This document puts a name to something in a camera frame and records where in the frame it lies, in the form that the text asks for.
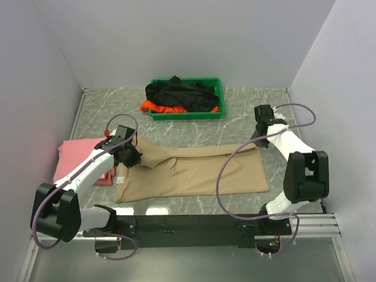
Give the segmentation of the beige t shirt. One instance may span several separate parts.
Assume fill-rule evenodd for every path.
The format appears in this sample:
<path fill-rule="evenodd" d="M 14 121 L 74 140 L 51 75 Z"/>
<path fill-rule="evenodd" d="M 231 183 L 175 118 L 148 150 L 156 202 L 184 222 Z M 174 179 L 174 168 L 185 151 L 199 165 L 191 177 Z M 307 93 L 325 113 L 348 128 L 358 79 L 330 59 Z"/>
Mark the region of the beige t shirt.
<path fill-rule="evenodd" d="M 126 203 L 151 197 L 267 192 L 269 186 L 254 144 L 206 147 L 164 147 L 139 139 L 141 162 L 132 168 L 119 165 L 121 181 L 113 197 Z"/>

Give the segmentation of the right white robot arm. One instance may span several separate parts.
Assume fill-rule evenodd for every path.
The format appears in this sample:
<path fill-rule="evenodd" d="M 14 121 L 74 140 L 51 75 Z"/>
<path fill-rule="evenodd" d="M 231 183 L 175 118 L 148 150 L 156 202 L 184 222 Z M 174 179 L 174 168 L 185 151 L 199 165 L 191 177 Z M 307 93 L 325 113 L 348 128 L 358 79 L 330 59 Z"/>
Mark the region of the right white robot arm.
<path fill-rule="evenodd" d="M 262 206 L 258 229 L 271 234 L 284 227 L 284 220 L 297 209 L 326 198 L 329 194 L 328 155 L 305 144 L 284 119 L 277 118 L 271 105 L 254 108 L 258 147 L 274 145 L 287 161 L 283 191 Z"/>

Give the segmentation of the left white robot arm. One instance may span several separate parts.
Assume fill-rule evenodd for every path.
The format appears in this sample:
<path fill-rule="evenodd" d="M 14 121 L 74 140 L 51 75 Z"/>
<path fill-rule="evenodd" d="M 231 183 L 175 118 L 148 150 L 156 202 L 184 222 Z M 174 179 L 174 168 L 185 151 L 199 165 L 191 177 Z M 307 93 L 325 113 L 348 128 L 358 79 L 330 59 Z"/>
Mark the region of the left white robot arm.
<path fill-rule="evenodd" d="M 141 153 L 132 143 L 137 130 L 118 126 L 114 135 L 99 142 L 89 156 L 65 177 L 53 184 L 42 183 L 36 190 L 30 227 L 33 239 L 42 233 L 69 242 L 78 232 L 97 229 L 104 236 L 117 231 L 117 214 L 97 205 L 83 209 L 80 200 L 106 172 L 119 164 L 132 167 Z"/>

